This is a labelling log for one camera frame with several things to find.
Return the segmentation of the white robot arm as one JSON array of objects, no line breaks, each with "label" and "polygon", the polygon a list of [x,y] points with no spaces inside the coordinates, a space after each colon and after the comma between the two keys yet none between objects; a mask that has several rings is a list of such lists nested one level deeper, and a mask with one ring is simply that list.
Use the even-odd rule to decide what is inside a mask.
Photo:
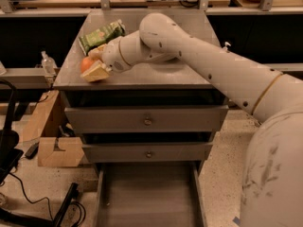
[{"label": "white robot arm", "polygon": [[187,34],[162,13],[82,60],[87,81],[177,58],[260,122],[246,153],[241,227],[303,227],[303,81]]}]

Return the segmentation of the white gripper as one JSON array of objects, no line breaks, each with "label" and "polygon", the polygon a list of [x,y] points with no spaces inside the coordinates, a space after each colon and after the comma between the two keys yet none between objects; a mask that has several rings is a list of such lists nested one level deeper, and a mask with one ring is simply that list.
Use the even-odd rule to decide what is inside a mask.
[{"label": "white gripper", "polygon": [[110,76],[111,69],[118,73],[130,70],[132,67],[123,59],[120,51],[121,41],[122,37],[117,37],[107,44],[91,49],[88,52],[88,58],[95,62],[80,76],[88,82],[94,82],[107,79]]}]

